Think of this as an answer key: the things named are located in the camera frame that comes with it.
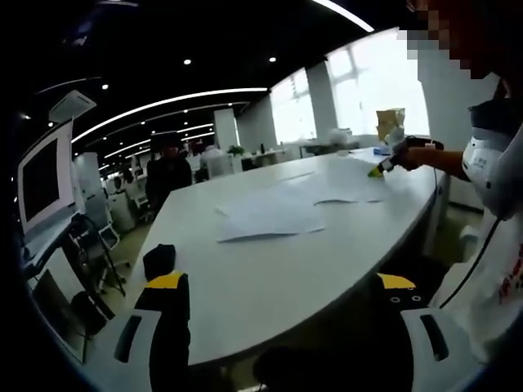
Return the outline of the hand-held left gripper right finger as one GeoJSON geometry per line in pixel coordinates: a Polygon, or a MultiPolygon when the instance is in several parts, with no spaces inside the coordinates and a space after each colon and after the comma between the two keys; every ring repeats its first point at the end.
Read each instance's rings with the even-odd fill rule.
{"type": "Polygon", "coordinates": [[[380,391],[465,391],[482,365],[465,331],[427,307],[414,285],[378,274],[372,281],[368,374],[380,391]]]}

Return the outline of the person's right hand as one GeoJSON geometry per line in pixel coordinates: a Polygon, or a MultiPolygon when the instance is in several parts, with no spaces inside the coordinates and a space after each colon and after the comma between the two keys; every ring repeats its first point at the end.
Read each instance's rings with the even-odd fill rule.
{"type": "Polygon", "coordinates": [[[421,166],[433,166],[436,150],[421,147],[411,147],[403,150],[398,156],[398,164],[407,171],[416,170],[421,166]]]}

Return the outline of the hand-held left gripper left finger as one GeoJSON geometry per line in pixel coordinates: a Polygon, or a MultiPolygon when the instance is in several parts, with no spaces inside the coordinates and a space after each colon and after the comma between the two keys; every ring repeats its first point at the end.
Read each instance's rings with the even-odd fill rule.
{"type": "Polygon", "coordinates": [[[134,307],[96,335],[87,374],[96,391],[186,391],[190,296],[179,271],[148,282],[134,307]]]}

